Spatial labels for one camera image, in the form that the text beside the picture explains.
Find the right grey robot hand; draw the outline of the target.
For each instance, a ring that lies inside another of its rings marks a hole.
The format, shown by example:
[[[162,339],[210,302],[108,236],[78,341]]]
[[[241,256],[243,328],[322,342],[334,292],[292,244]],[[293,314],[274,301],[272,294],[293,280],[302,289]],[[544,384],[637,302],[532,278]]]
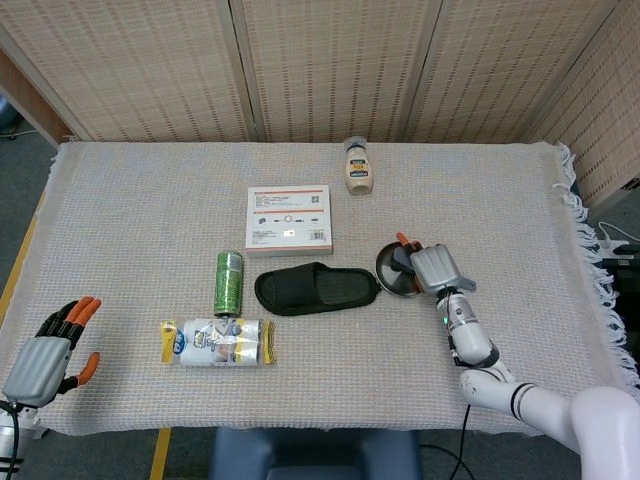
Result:
[[[392,267],[412,275],[422,292],[435,295],[447,288],[475,289],[474,283],[461,274],[444,244],[423,247],[401,232],[396,233],[396,238],[400,246],[392,255]]]

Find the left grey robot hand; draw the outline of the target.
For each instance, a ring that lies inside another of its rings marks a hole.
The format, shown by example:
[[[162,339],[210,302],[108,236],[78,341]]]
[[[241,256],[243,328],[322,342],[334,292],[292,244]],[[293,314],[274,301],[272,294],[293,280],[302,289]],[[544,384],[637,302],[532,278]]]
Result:
[[[67,367],[87,323],[101,304],[92,296],[74,300],[52,313],[27,340],[2,389],[12,408],[42,408],[93,378],[101,359],[98,352],[91,353],[75,375],[68,375]]]

